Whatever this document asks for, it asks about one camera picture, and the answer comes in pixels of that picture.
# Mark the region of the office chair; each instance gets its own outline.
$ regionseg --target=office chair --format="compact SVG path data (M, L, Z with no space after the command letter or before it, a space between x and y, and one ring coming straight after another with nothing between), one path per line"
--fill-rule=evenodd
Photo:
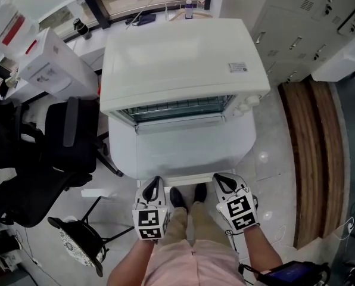
M48 217L48 222L60 230L61 239L68 254L85 266L95 267L98 276L102 278L101 263L105 260L107 251L109 251L105 245L130 232L134 227L131 226L111 238L102 238L89 225L89 214L100 199L101 197L98 197L82 220L74 219L63 222L59 218Z
M49 106L44 149L49 162L65 172L94 172L96 158L102 157L98 149L108 155L106 144L96 134L98 118L97 101L72 97Z
M12 167L16 172L41 160L42 132L31 123L23 123L25 105L14 108L11 102L0 104L0 169ZM34 137L36 143L21 139L25 133Z
M65 189L83 186L91 179L87 173L61 172L52 167L22 170L0 184L0 222L34 227Z

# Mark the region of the bottle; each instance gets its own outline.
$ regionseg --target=bottle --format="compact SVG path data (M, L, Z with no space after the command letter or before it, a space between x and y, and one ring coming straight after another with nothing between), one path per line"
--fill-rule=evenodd
M205 0L197 0L197 8L199 10L203 10L204 9L204 3L205 3Z
M89 28L85 23L81 21L80 18L75 19L73 22L74 29L77 30L79 35L81 35L85 40L89 39L92 36L92 33L89 31Z
M194 5L192 4L192 0L187 0L185 2L185 18L186 19L192 19L192 14L194 12Z

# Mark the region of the tile floor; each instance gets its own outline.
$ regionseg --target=tile floor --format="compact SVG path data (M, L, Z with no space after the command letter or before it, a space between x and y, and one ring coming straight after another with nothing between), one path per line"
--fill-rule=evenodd
M36 122L42 130L45 127L46 110L50 104L57 102L48 95L31 105L24 119ZM264 97L261 104L254 109L257 140L253 149L242 159L236 167L252 192L259 198L258 216L261 228L269 242L279 253L284 262L290 260L308 260L322 262L324 241L320 238L301 250L292 247L295 231L296 187L294 159L282 103L276 88ZM107 130L107 119L102 115L99 122L99 134ZM0 182L10 178L14 173L10 170L0 170ZM132 224L131 207L136 191L136 181L126 176L118 178L113 175L101 162L97 162L97 169L92 174L93 180L83 188L101 188L111 192L112 200L101 200L90 217L91 225L103 237L109 237L125 230ZM210 214L224 229L228 226L216 211L217 197L212 184L208 185L208 197L205 202ZM192 186L182 188L183 195L188 202L193 199ZM61 194L48 216L59 217L73 215L82 217L95 198L83 198L81 189L73 188ZM26 240L24 228L15 225L13 230L19 230L24 240L24 248L30 249ZM188 239L192 239L192 223L188 225ZM47 220L34 228L27 229L28 240L33 257L62 286L105 285L110 270L131 249L136 240L134 231L118 238L108 245L110 251L103 262L104 277L99 278L95 270L87 268L72 259L65 251L59 231L53 228ZM248 263L248 253L243 235L235 238L239 251L239 258ZM331 245L339 242L331 240ZM48 276L34 265L29 257L21 252L23 264L33 275L40 286L55 285ZM245 278L253 281L254 277L245 274Z

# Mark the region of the person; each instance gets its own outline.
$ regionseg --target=person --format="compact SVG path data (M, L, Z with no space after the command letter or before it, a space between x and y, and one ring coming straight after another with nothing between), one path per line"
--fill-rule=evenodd
M167 226L161 248L153 255L154 241L137 240L127 256L113 269L108 286L245 285L238 272L238 253L224 230L204 207L205 184L195 188L191 216L195 244L186 240L188 208L175 187L170 190L175 210ZM244 229L251 267L259 272L282 265L259 226Z

